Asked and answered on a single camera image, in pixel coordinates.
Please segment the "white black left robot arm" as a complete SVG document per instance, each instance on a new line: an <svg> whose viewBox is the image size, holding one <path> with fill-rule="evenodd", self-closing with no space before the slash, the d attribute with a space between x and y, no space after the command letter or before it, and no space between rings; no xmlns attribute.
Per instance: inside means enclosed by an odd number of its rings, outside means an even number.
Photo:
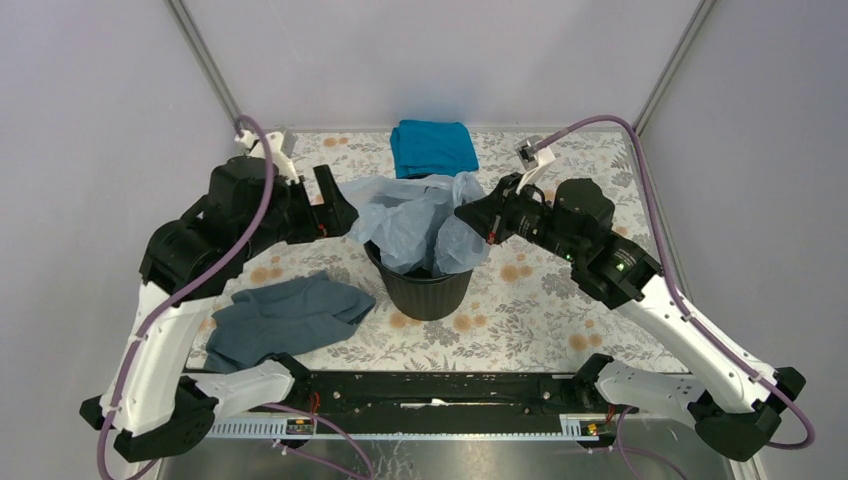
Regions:
<svg viewBox="0 0 848 480"><path fill-rule="evenodd" d="M101 447L131 463L181 455L219 420L267 404L296 411L311 399L306 368L288 354L264 354L229 374L191 376L184 366L215 299L249 260L278 243L351 229L358 214L331 169L319 165L314 175L319 204L302 180L264 159L233 157L213 169L205 195L152 234L124 358L109 389L80 407Z"/></svg>

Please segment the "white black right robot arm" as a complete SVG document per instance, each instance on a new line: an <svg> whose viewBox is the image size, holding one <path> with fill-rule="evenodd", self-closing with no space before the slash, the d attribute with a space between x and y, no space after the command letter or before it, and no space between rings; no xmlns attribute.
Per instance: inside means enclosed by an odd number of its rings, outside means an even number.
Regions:
<svg viewBox="0 0 848 480"><path fill-rule="evenodd" d="M614 231L614 203L595 182L566 180L548 201L520 180L516 173L503 177L486 197L459 206L456 216L491 245L519 236L567 261L581 291L646 330L689 370L686 378L671 377L595 354L576 374L577 405L589 412L610 403L661 414L734 461L769 446L805 378L758 360L702 318L666 284L657 260Z"/></svg>

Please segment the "black plastic trash bin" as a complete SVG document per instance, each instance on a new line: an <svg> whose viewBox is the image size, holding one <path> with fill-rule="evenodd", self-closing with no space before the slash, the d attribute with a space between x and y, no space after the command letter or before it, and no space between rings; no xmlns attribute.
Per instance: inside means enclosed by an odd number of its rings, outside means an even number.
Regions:
<svg viewBox="0 0 848 480"><path fill-rule="evenodd" d="M420 321L438 321L454 313L465 299L472 270L433 277L428 270L418 268L409 275L401 275L382 263L380 250L372 242L365 243L363 248L377 268L389 298L406 316Z"/></svg>

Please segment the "light blue plastic trash bag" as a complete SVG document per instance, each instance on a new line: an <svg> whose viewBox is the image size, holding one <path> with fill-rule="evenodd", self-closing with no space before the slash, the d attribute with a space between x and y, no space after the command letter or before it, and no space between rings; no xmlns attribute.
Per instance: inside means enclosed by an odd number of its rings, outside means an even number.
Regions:
<svg viewBox="0 0 848 480"><path fill-rule="evenodd" d="M373 243L390 271L419 267L436 276L464 273L489 256L490 247L454 210L484 197L474 174L422 179L365 177L340 185L359 215L348 237Z"/></svg>

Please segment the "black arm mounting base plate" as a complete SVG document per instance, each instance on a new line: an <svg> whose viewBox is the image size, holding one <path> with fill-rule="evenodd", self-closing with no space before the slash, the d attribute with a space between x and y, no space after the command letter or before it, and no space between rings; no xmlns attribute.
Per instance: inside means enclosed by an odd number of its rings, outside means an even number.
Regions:
<svg viewBox="0 0 848 480"><path fill-rule="evenodd" d="M354 434L554 434L563 415L605 421L623 405L569 374L314 371L286 407Z"/></svg>

